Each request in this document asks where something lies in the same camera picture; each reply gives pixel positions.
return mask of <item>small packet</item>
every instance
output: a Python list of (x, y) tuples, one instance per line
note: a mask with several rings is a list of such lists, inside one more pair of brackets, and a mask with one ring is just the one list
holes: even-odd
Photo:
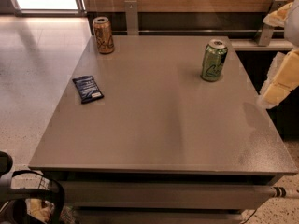
[(103, 93), (100, 92), (100, 89), (96, 85), (93, 76), (73, 78), (73, 82), (76, 85), (78, 93), (81, 97), (82, 104), (86, 104), (104, 97)]

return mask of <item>green soda can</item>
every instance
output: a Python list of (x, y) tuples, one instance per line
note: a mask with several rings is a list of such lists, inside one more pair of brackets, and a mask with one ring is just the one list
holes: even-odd
[(218, 39), (210, 40), (206, 45), (206, 53), (203, 60), (202, 79), (207, 81), (217, 81), (221, 76), (221, 71), (227, 54), (225, 43)]

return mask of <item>table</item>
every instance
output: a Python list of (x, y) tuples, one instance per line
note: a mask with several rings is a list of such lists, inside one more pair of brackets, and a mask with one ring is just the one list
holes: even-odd
[(105, 97), (82, 105), (70, 80), (30, 168), (85, 217), (238, 223), (297, 169), (228, 38), (221, 79), (200, 78), (212, 38), (114, 36), (101, 55), (92, 37), (72, 77), (93, 75)]

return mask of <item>metal bracket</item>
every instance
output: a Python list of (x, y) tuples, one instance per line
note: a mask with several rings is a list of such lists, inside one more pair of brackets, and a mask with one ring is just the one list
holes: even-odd
[(124, 1), (125, 18), (128, 35), (139, 35), (137, 1)]
[[(287, 0), (273, 0), (268, 13), (271, 13), (271, 12), (281, 8), (286, 3), (287, 3)], [(274, 27), (269, 26), (267, 24), (263, 24), (261, 33), (258, 33), (255, 38), (257, 45), (260, 47), (269, 46), (273, 32), (274, 32)]]

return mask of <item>gray tabletop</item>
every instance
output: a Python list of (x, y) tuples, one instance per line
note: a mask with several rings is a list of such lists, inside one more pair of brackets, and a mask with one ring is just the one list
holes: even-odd
[(231, 47), (221, 79), (200, 78), (214, 37), (114, 36), (88, 43), (72, 77), (105, 98), (80, 103), (70, 80), (30, 167), (41, 170), (294, 174), (297, 169)]

